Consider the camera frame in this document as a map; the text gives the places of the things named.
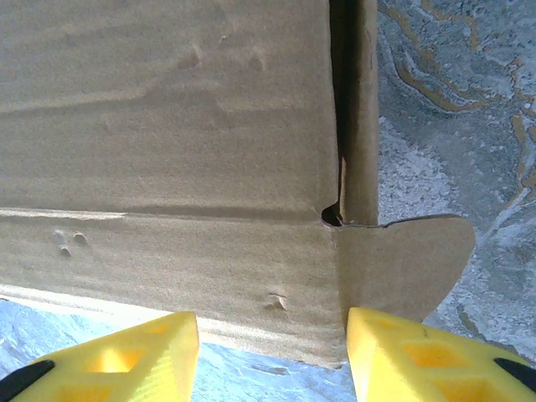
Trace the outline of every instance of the cardboard box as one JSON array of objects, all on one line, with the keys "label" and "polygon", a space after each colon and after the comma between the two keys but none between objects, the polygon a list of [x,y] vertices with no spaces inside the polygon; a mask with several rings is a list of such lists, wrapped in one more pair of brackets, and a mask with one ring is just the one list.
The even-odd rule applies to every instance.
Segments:
[{"label": "cardboard box", "polygon": [[327,0],[7,3],[0,293],[192,310],[204,341],[328,367],[350,306],[430,313],[472,227],[375,227],[376,4],[346,3],[332,44]]}]

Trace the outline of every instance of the stone floor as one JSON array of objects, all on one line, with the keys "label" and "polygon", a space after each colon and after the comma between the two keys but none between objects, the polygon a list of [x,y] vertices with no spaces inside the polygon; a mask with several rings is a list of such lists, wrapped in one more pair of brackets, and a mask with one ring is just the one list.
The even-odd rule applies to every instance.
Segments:
[{"label": "stone floor", "polygon": [[[454,212],[477,247],[430,325],[536,361],[533,0],[379,0],[381,221]],[[0,303],[0,376],[116,327]],[[203,345],[193,401],[355,401],[339,371]]]}]

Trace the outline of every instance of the gray marble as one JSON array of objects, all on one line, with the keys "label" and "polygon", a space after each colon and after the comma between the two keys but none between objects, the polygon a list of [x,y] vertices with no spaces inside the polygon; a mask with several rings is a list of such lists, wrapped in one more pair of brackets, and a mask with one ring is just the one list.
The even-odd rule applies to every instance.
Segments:
[{"label": "gray marble", "polygon": [[[533,0],[379,1],[380,220],[453,212],[477,247],[430,325],[536,361]],[[0,303],[0,375],[120,329]],[[349,366],[203,345],[193,401],[355,401]]]}]

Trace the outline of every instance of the yellow plastic part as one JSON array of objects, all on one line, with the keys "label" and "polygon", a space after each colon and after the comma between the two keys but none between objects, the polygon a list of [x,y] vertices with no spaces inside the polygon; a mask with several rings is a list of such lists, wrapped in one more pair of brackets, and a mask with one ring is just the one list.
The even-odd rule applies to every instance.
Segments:
[{"label": "yellow plastic part", "polygon": [[190,401],[198,360],[192,312],[176,312],[39,358],[56,366],[13,402]]},{"label": "yellow plastic part", "polygon": [[348,316],[358,402],[531,402],[535,394],[495,358],[500,348],[365,308]]}]

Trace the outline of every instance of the torn cardboard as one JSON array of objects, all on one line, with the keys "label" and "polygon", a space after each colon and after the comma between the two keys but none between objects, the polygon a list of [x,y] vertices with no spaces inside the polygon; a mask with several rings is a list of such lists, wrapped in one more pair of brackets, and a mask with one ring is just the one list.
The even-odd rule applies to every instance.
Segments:
[{"label": "torn cardboard", "polygon": [[465,267],[458,217],[321,220],[339,200],[346,222],[377,211],[375,2],[356,8],[340,194],[327,1],[3,13],[4,296],[192,310],[205,341],[337,367],[349,306],[422,319]]}]

